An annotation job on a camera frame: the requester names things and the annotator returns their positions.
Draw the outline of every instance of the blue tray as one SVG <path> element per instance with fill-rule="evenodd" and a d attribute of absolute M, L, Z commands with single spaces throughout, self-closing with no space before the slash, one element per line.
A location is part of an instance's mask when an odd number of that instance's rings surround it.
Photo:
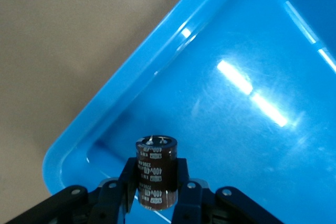
<path fill-rule="evenodd" d="M 335 18 L 336 0 L 181 0 L 49 149 L 47 187 L 92 190 L 164 134 L 212 190 L 336 222 Z M 127 221 L 157 214 L 135 202 Z"/>

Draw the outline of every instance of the white line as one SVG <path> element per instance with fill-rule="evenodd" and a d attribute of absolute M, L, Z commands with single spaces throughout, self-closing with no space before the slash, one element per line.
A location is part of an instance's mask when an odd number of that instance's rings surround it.
<path fill-rule="evenodd" d="M 168 223 L 172 223 L 169 219 L 167 219 L 166 217 L 164 217 L 162 214 L 160 214 L 158 211 L 154 211 L 154 213 L 156 213 L 158 216 L 160 216 L 162 219 L 164 219 L 165 221 L 167 221 Z"/>

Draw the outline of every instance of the brown floor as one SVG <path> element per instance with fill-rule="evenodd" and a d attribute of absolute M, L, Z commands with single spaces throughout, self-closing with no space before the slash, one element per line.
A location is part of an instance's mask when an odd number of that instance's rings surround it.
<path fill-rule="evenodd" d="M 0 223 L 49 196 L 44 154 L 178 0 L 0 0 Z"/>

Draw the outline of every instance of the silver screw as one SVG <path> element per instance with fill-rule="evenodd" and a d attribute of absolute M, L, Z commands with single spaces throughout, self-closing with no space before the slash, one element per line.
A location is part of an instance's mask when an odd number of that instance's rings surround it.
<path fill-rule="evenodd" d="M 109 188 L 115 188 L 117 186 L 116 183 L 112 182 L 110 185 L 109 185 Z"/>
<path fill-rule="evenodd" d="M 193 188 L 196 187 L 196 184 L 193 183 L 193 182 L 189 182 L 189 183 L 187 184 L 187 187 L 190 188 L 190 189 L 193 189 Z"/>
<path fill-rule="evenodd" d="M 224 194 L 224 196 L 230 196 L 232 193 L 229 189 L 223 189 L 222 194 Z"/>
<path fill-rule="evenodd" d="M 76 194 L 79 194 L 79 193 L 80 193 L 80 189 L 74 189 L 71 192 L 72 195 L 76 195 Z"/>

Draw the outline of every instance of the brown capacitor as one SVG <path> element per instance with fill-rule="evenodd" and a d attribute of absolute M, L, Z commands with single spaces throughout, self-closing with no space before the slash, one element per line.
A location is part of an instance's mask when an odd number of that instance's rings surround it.
<path fill-rule="evenodd" d="M 136 142 L 138 200 L 149 210 L 163 210 L 177 200 L 177 141 L 147 136 Z"/>

